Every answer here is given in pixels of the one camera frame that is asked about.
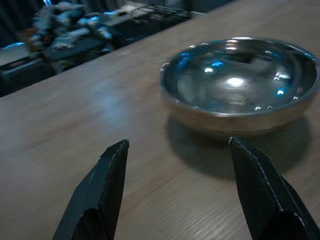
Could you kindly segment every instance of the stainless steel bowl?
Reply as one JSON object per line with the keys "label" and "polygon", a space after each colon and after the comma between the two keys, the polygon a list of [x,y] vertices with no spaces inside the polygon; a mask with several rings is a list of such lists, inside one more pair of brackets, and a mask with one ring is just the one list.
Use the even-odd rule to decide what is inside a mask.
{"label": "stainless steel bowl", "polygon": [[172,114],[201,133],[252,136],[299,118],[319,86],[319,62],[274,39],[236,37],[192,45],[160,70]]}

